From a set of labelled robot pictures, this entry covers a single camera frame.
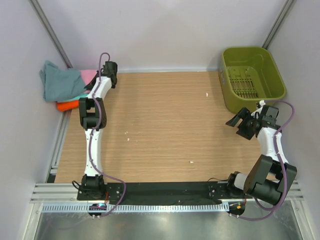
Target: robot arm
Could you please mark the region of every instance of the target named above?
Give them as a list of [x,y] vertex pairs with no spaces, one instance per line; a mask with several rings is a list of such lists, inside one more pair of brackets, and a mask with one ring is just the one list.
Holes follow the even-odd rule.
[[[232,173],[227,185],[231,191],[242,192],[276,205],[284,191],[283,173],[277,153],[280,153],[285,165],[287,190],[290,189],[297,175],[297,168],[290,165],[284,156],[281,132],[276,135],[278,152],[274,146],[274,135],[280,128],[279,125],[276,125],[279,109],[266,105],[264,101],[260,101],[257,107],[258,109],[252,113],[247,108],[242,108],[234,118],[226,123],[228,126],[235,127],[238,121],[242,119],[236,133],[248,140],[255,135],[260,143],[262,153],[248,175],[240,172]],[[279,182],[268,180],[269,173],[275,175]]]
[[[103,68],[99,71],[101,71],[101,80],[99,80],[99,74],[97,73],[91,83],[85,87],[87,90],[91,90],[91,92],[87,97],[79,99],[80,123],[84,128],[86,138],[86,164],[84,176],[79,186],[78,200],[102,199],[106,194],[103,176],[93,168],[92,163],[100,172],[103,171],[101,165],[101,140],[103,128],[107,125],[107,115],[103,100],[109,89],[116,87],[118,65],[115,62],[106,61]],[[101,123],[97,126],[100,114]]]

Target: wooden table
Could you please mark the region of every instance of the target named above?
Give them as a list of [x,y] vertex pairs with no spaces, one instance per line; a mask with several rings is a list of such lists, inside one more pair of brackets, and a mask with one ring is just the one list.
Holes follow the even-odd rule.
[[[102,167],[125,182],[227,179],[234,171],[248,174],[261,154],[255,137],[246,140],[225,125],[234,114],[225,107],[218,72],[118,74],[104,106]],[[85,165],[75,109],[55,182],[80,182]]]

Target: teal cloth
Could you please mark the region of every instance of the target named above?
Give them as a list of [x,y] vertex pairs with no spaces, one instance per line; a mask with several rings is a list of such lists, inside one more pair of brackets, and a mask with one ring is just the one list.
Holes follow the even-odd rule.
[[46,102],[65,101],[86,91],[80,71],[74,68],[60,70],[49,60],[45,61],[40,77],[44,85],[43,98]]
[[88,96],[88,93],[80,94],[79,96],[75,96],[73,98],[67,99],[67,100],[61,100],[57,101],[58,103],[66,103],[66,102],[71,102],[75,100],[79,100],[79,98],[86,98]]

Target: olive green plastic tub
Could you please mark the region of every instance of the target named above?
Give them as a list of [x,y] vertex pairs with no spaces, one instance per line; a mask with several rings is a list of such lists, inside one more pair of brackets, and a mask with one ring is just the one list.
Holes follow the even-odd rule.
[[231,47],[222,54],[219,79],[226,108],[256,110],[260,100],[282,99],[286,87],[271,54],[262,47]]

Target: gray wall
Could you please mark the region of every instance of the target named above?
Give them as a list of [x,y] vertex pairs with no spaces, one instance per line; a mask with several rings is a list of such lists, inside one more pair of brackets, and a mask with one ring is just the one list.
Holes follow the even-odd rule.
[[35,183],[44,182],[62,114],[43,99],[45,60],[65,68],[27,0],[0,1],[0,239],[25,228]]
[[[320,229],[319,10],[320,1],[297,1],[269,49],[286,85],[286,100],[296,108],[295,118],[283,131],[283,149],[298,168],[300,187],[312,207],[314,230]],[[283,123],[291,110],[278,106]]]
[[121,71],[217,69],[230,46],[261,46],[285,0],[39,0],[73,66],[107,51]]

